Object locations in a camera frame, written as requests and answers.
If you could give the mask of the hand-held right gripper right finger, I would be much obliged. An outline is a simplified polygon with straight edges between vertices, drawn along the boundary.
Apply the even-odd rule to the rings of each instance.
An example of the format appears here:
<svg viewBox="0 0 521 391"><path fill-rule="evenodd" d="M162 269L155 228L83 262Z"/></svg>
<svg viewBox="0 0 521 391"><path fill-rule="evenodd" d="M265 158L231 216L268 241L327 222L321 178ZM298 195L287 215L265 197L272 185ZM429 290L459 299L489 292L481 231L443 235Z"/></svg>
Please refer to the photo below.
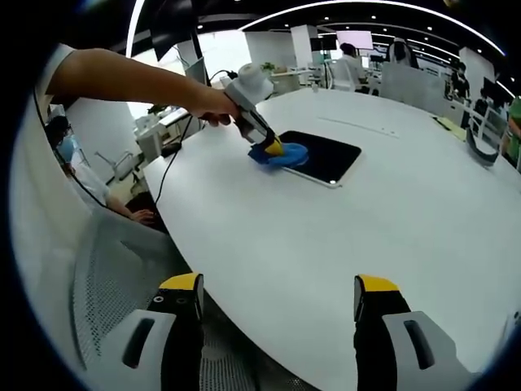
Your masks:
<svg viewBox="0 0 521 391"><path fill-rule="evenodd" d="M453 339L422 311L412 311L390 280L354 278L353 345L359 390L465 390L472 373Z"/></svg>

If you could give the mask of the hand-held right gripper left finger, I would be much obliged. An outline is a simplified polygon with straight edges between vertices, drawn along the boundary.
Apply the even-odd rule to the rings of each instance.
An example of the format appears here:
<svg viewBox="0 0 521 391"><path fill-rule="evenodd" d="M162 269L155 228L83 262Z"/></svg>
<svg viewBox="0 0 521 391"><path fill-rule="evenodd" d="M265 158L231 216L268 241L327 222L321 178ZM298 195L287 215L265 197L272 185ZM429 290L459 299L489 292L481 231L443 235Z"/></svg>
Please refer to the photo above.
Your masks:
<svg viewBox="0 0 521 391"><path fill-rule="evenodd" d="M144 310L135 310L103 339L101 390L198 390L204 346L204 277L173 276Z"/></svg>

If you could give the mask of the person's left hand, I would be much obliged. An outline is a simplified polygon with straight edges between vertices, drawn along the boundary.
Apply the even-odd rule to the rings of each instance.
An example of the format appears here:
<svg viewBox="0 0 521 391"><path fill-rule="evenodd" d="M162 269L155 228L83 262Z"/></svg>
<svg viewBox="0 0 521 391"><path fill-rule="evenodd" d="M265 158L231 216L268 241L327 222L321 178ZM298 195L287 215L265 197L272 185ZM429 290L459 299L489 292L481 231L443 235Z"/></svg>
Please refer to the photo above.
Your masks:
<svg viewBox="0 0 521 391"><path fill-rule="evenodd" d="M239 108L222 90L206 89L191 111L211 126L229 125L240 117Z"/></svg>

